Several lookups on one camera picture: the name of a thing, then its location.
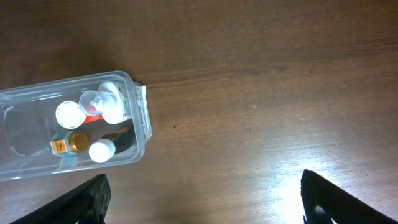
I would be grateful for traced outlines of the white spray bottle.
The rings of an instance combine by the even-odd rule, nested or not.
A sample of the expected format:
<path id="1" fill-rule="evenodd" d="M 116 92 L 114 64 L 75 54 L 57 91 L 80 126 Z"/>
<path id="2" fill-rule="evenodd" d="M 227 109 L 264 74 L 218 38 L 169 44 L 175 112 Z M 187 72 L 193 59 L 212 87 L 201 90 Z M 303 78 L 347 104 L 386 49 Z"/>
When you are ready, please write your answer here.
<path id="1" fill-rule="evenodd" d="M 97 91 L 84 92 L 79 105 L 86 115 L 101 115 L 109 124 L 119 124 L 132 118 L 127 88 L 123 82 L 103 82 Z"/>

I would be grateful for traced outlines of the dark bottle white cap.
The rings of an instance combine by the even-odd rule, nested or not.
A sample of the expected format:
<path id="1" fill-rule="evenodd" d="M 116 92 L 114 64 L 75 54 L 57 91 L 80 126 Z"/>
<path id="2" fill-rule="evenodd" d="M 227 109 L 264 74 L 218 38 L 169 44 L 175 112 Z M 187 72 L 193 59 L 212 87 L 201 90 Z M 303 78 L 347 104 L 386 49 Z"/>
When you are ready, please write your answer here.
<path id="1" fill-rule="evenodd" d="M 104 163 L 116 154 L 128 150 L 136 143 L 134 128 L 124 128 L 116 133 L 105 134 L 88 149 L 89 157 L 96 163 Z"/>

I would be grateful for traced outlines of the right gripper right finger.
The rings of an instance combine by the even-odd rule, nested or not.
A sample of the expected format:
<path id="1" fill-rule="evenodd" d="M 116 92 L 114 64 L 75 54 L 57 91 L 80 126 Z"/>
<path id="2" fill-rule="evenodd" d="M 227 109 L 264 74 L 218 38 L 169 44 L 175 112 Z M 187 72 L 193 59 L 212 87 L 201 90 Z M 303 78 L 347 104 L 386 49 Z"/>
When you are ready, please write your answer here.
<path id="1" fill-rule="evenodd" d="M 306 224 L 390 223 L 397 221 L 373 209 L 314 171 L 305 169 L 301 197 Z"/>

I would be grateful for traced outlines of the small jar gold lid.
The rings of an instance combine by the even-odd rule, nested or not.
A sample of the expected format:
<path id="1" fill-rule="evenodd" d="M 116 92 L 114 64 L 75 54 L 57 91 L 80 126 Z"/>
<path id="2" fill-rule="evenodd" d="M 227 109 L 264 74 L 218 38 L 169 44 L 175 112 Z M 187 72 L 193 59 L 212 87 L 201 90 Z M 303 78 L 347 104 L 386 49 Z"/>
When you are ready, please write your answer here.
<path id="1" fill-rule="evenodd" d="M 88 134 L 81 131 L 56 134 L 49 143 L 51 153 L 60 157 L 72 156 L 84 152 L 88 149 L 89 145 Z"/>

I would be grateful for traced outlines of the orange tube white cap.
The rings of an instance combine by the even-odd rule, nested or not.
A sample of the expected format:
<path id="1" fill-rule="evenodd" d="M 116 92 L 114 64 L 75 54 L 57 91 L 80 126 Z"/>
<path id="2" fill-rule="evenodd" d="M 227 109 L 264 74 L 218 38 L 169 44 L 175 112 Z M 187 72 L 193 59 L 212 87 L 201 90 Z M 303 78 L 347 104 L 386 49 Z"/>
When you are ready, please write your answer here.
<path id="1" fill-rule="evenodd" d="M 57 106 L 55 117 L 59 125 L 66 129 L 76 129 L 82 124 L 102 120 L 99 115 L 87 115 L 74 101 L 64 101 Z"/>

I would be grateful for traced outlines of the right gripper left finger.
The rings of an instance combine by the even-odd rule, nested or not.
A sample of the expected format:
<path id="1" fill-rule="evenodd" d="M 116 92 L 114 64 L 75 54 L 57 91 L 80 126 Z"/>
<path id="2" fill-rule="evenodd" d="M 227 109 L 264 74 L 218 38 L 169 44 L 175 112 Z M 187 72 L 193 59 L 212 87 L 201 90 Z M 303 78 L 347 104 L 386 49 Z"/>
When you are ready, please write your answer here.
<path id="1" fill-rule="evenodd" d="M 12 224 L 104 224 L 111 199 L 105 174 L 98 174 Z"/>

